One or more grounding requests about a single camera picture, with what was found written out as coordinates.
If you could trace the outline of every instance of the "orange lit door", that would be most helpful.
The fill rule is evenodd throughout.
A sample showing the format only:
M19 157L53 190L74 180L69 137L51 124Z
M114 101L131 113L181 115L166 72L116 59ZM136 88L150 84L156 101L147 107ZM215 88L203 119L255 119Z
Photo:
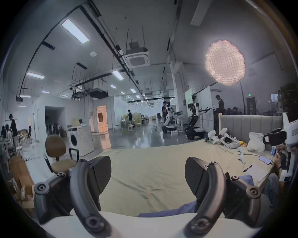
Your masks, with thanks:
M99 132L108 131L108 118L107 118L107 107L97 107L97 123Z

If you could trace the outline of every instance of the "beige mattress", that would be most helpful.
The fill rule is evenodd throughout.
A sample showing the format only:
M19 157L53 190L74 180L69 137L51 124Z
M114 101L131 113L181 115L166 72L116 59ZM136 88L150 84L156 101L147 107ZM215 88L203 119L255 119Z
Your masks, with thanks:
M273 159L267 151L261 154ZM184 177L188 157L197 157L206 162L217 161L230 176L244 175L243 169L255 163L268 172L272 168L271 164L266 165L253 155L245 155L246 164L243 165L238 155L204 140L153 148L110 150L100 155L109 156L112 163L111 179L99 197L101 209L129 216L176 209L194 201L195 196ZM265 181L254 181L254 184L262 187Z

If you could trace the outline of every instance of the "washing machine door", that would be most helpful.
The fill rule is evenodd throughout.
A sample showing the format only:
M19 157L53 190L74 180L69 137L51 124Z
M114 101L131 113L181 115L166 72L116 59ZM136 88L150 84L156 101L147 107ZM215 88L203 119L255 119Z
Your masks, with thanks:
M72 146L77 146L77 138L74 134L70 135L70 143Z

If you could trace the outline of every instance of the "upholstered headboard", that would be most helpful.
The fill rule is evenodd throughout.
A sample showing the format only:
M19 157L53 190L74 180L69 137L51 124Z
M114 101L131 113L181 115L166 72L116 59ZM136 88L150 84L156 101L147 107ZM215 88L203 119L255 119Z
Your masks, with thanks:
M250 116L250 115L222 115L221 129L227 128L228 134L249 142L249 132L267 134L270 131L283 127L281 116Z

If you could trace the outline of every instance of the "doorway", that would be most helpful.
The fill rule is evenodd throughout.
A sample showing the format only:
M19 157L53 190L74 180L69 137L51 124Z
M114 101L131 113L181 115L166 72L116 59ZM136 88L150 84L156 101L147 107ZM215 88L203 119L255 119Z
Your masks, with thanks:
M66 120L64 107L45 107L45 122L47 136L65 136Z
M257 114L257 106L255 97L246 98L247 104L247 115L256 115Z
M107 118L106 105L97 107L96 111L97 111L98 131L99 132L107 132L108 131L108 118Z

